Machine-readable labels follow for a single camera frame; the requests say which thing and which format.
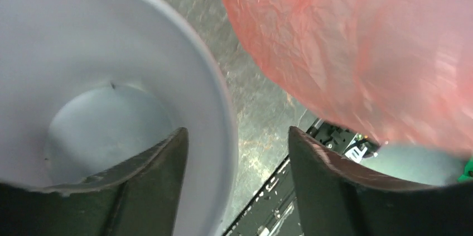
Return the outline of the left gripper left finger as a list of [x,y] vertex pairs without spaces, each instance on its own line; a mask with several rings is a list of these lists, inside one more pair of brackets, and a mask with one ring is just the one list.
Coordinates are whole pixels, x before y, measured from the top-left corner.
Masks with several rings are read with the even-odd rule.
[[189,150],[178,128],[77,184],[1,185],[2,235],[172,235]]

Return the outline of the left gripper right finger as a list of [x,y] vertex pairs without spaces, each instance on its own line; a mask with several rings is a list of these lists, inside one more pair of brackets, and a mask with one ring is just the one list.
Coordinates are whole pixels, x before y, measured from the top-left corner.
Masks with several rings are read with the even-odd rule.
[[305,235],[471,235],[472,182],[431,186],[343,158],[297,127],[288,149]]

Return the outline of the grey plastic trash bin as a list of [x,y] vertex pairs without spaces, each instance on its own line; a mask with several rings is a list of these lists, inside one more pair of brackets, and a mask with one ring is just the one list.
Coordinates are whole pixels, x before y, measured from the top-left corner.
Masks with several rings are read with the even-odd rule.
[[77,184],[178,128],[172,235],[222,235],[238,168],[225,79],[163,0],[1,0],[1,185]]

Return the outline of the red translucent trash bag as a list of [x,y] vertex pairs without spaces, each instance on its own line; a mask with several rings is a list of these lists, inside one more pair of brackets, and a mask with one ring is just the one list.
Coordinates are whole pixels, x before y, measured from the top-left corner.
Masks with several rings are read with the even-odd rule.
[[385,144],[472,154],[472,0],[222,0],[261,71]]

